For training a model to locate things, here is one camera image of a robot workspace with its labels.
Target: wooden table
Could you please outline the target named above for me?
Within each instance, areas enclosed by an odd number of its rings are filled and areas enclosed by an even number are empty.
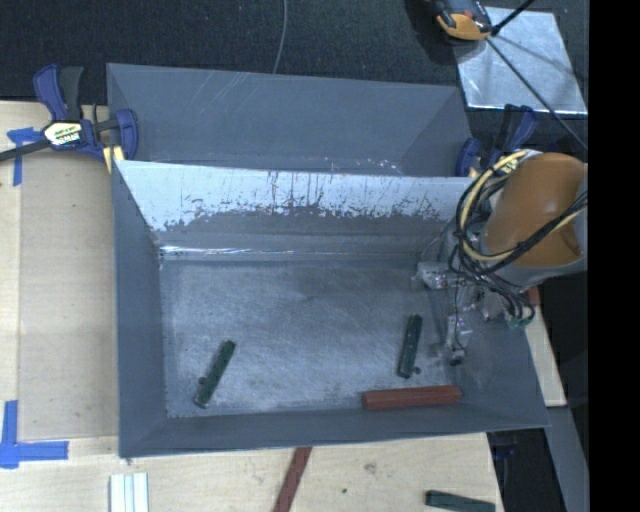
[[[48,120],[38,103],[0,102],[0,149]],[[69,459],[0,469],[0,510],[108,510],[109,477],[137,472],[152,512],[271,510],[293,449],[118,457],[108,173],[49,150],[23,164],[19,187],[0,164],[0,406],[19,398],[19,440],[69,439]],[[546,404],[566,405],[540,314],[527,334]],[[486,435],[315,448],[292,509],[440,510],[430,489],[504,510]]]

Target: metal plate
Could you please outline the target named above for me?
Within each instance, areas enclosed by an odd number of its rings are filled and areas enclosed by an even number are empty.
[[[487,7],[493,25],[511,9]],[[587,108],[553,14],[524,11],[491,38],[498,49],[558,114],[587,114]],[[486,43],[454,49],[467,105],[502,109],[507,103],[539,112],[547,108]]]

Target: blue clamp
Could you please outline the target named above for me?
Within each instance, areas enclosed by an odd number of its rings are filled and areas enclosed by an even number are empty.
[[[25,142],[38,142],[44,139],[40,130],[29,128],[18,128],[9,130],[7,136],[16,146],[22,146]],[[22,183],[22,156],[18,155],[13,165],[13,186],[17,187]]]
[[[82,109],[77,103],[82,72],[81,67],[61,68],[57,64],[50,64],[35,74],[33,86],[38,100],[49,110],[51,122],[37,135],[29,128],[14,130],[21,142],[15,148],[0,152],[0,162],[51,148],[54,151],[75,151],[105,163],[106,145],[100,140],[99,133],[116,128],[119,128],[119,140],[115,144],[120,145],[125,158],[134,158],[138,149],[138,126],[134,112],[121,109],[114,118],[99,123],[95,119],[93,123],[83,119]],[[27,133],[32,137],[32,142],[25,145]],[[114,139],[118,139],[118,134],[113,135]],[[14,167],[14,185],[21,182],[20,161]]]
[[[460,153],[458,154],[458,160],[456,161],[455,175],[459,177],[469,176],[471,167],[476,163],[478,159],[478,153],[480,152],[480,141],[469,137]]]
[[[0,468],[16,469],[21,462],[68,459],[69,441],[19,443],[18,401],[5,402],[0,442]]]
[[[506,104],[502,117],[502,126],[498,133],[494,145],[489,151],[483,169],[488,169],[495,164],[504,153],[513,153],[522,148],[523,144],[529,140],[538,124],[535,111],[526,105],[516,107]]]

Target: wooden block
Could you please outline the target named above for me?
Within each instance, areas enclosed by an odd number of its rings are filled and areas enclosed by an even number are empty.
[[[300,480],[302,480],[302,473],[304,473],[310,455],[310,446],[296,448],[273,512],[289,512],[291,510],[293,498],[298,490],[298,485],[300,485]]]
[[[460,398],[462,398],[462,390],[454,385],[384,389],[363,393],[362,406],[367,410],[425,407],[455,404]]]

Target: wire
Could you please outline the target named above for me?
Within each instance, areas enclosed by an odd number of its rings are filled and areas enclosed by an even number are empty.
[[[459,243],[455,245],[448,259],[448,266],[453,272],[457,272],[459,276],[464,276],[469,282],[480,286],[482,289],[489,288],[489,290],[497,293],[503,299],[507,311],[514,318],[525,320],[533,318],[535,308],[530,304],[528,298],[523,295],[518,285],[507,281],[496,272],[529,251],[544,237],[571,222],[583,212],[588,203],[587,192],[582,192],[562,214],[547,222],[512,249],[489,255],[482,254],[476,250],[474,248],[475,242],[469,235],[469,226],[486,220],[488,211],[483,211],[483,206],[492,194],[505,186],[508,181],[507,178],[511,175],[507,174],[495,178],[493,182],[489,181],[490,178],[501,167],[528,153],[528,150],[523,150],[502,158],[494,167],[489,167],[467,187],[456,207],[454,236],[459,239]],[[454,302],[457,315],[457,295]]]
[[[287,34],[287,24],[288,24],[288,6],[287,0],[282,0],[282,33],[280,34],[280,46],[278,47],[278,55],[276,56],[276,62],[273,65],[272,74],[275,74],[278,71],[278,66],[280,65],[280,58],[282,57],[282,49],[284,48],[284,39]]]

